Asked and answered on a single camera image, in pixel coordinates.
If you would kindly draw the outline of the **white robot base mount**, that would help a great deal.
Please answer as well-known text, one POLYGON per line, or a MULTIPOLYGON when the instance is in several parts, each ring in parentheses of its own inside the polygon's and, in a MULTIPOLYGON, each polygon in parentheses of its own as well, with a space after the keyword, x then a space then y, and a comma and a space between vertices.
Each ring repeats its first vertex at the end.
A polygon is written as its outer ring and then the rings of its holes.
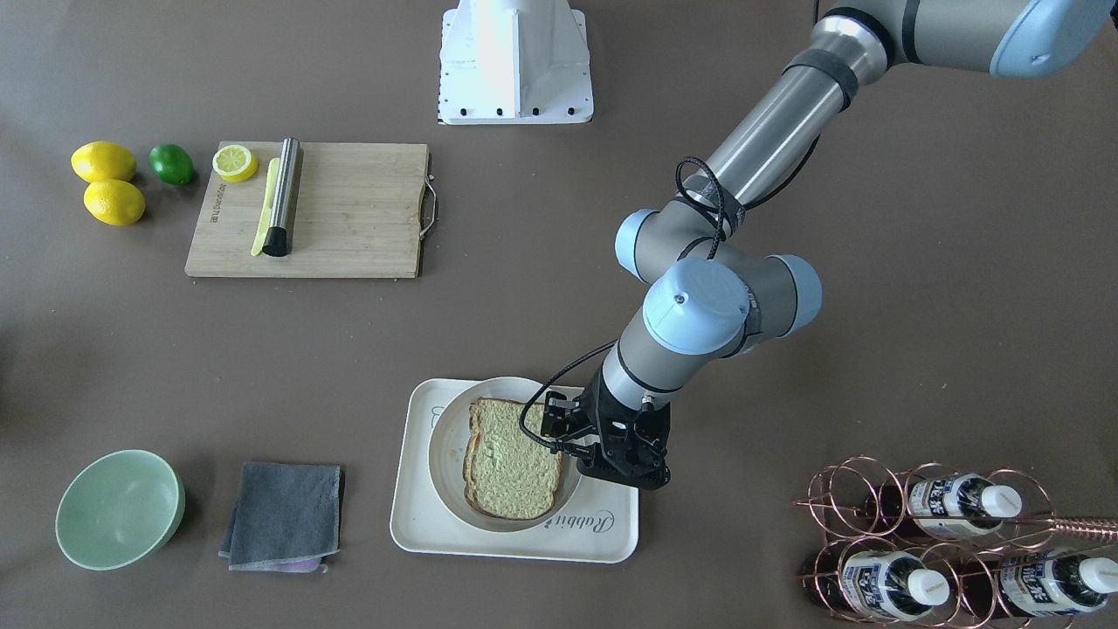
POLYGON ((444 125, 593 120, 586 16, 567 1, 459 1, 442 16, 439 60, 444 125))

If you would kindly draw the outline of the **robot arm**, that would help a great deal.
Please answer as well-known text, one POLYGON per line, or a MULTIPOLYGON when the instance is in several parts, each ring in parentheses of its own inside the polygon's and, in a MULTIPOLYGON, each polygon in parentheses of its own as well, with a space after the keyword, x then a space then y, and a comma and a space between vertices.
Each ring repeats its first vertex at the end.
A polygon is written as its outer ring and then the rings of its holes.
POLYGON ((548 397, 542 433, 586 477, 654 490, 670 480, 670 403, 702 366, 816 318, 818 274, 798 256, 755 258, 729 239, 798 174, 863 87, 910 64, 1045 77, 1084 53, 1114 1, 839 1, 811 42, 713 155, 686 158, 663 210, 628 216, 615 239, 648 286, 574 402, 548 397))

